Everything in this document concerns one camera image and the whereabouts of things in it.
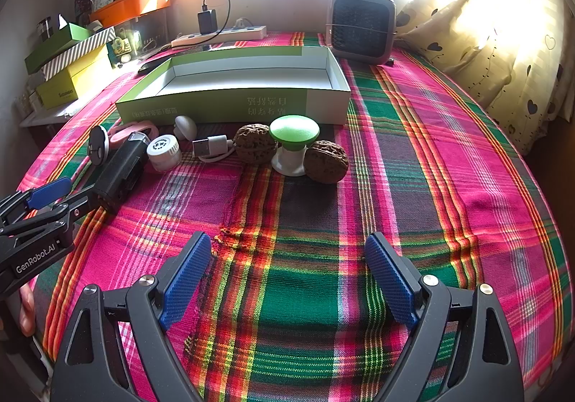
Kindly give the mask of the person left hand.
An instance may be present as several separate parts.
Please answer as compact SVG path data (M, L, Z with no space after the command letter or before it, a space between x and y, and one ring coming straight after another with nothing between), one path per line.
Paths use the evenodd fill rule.
M35 301L33 290L29 284L26 284L19 290L19 295L22 301L19 311L20 330L24 336L30 337L35 332Z

